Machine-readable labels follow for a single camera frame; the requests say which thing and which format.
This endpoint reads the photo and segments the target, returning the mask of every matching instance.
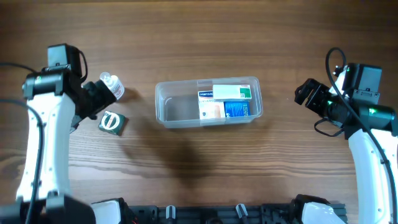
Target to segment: green led light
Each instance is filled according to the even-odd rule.
[[[373,109],[373,108],[369,108],[369,113],[371,113],[371,114],[377,113],[377,110],[376,110],[376,109]]]

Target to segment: wooden table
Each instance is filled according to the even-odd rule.
[[[396,2],[57,2],[0,5],[0,61],[40,69],[47,46],[66,42],[85,53],[88,80],[108,71],[127,88],[108,108],[129,118],[121,137],[88,119],[70,136],[75,197],[200,206],[289,203],[310,194],[345,203],[350,223],[358,222],[348,142],[315,132],[319,117],[294,103],[294,90],[307,78],[330,85],[325,55],[339,46],[349,62],[383,68],[379,102],[397,108]],[[331,64],[340,63],[334,55]],[[0,97],[21,99],[27,72],[4,67],[0,74]],[[260,80],[264,114],[253,123],[167,130],[155,120],[158,82],[240,76]],[[3,204],[15,199],[28,124],[26,111],[1,108]]]

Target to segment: small bottle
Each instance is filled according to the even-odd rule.
[[[105,85],[111,90],[113,95],[116,97],[116,100],[119,100],[124,93],[124,86],[120,82],[119,78],[116,75],[111,75],[109,72],[103,72],[99,76],[99,79],[105,83]]]

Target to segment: blue medicine box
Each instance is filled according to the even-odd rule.
[[[249,102],[224,102],[225,116],[227,118],[233,118],[237,116],[250,116],[250,105]]]

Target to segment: white bottle cap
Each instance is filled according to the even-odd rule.
[[[99,75],[99,79],[102,80],[107,86],[112,85],[112,78],[111,78],[111,74],[109,74],[109,72],[103,72]]]

